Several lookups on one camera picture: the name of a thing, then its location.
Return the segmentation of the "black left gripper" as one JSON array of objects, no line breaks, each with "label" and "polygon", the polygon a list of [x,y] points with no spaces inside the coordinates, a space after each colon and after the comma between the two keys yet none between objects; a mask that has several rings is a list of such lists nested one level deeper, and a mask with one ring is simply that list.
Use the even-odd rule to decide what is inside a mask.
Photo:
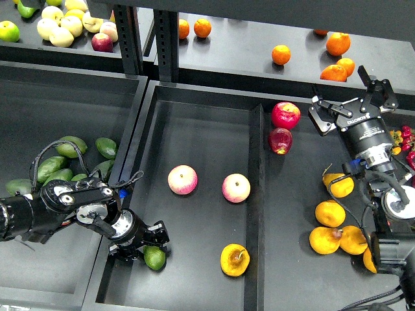
[{"label": "black left gripper", "polygon": [[111,227],[115,234],[109,238],[114,243],[108,248],[109,256],[121,261],[144,261],[144,254],[138,248],[143,245],[162,248],[170,241],[162,220],[148,226],[130,209],[121,209]]}]

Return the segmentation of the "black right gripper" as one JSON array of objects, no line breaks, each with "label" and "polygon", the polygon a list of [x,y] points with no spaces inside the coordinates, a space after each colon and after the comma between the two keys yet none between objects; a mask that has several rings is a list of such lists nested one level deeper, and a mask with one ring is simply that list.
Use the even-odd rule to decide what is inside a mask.
[{"label": "black right gripper", "polygon": [[323,99],[318,86],[312,85],[313,97],[308,116],[321,136],[338,128],[340,138],[351,157],[367,162],[388,162],[393,140],[381,113],[399,107],[388,79],[373,79],[360,65],[357,70],[366,92],[361,98],[341,105]]}]

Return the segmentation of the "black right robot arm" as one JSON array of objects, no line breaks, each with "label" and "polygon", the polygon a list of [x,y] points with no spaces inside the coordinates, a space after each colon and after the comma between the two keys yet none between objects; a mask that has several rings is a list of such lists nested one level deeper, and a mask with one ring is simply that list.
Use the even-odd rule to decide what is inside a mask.
[{"label": "black right robot arm", "polygon": [[394,141],[382,113],[394,111],[398,101],[389,80],[374,80],[363,66],[357,70],[366,87],[365,96],[341,104],[323,99],[314,88],[308,116],[321,136],[336,130],[351,161],[342,168],[354,177],[364,203],[363,215],[372,213],[375,229],[369,233],[364,218],[357,220],[378,273],[396,275],[401,295],[377,303],[375,297],[350,306],[350,310],[390,310],[405,300],[414,309],[414,169],[393,154]]}]

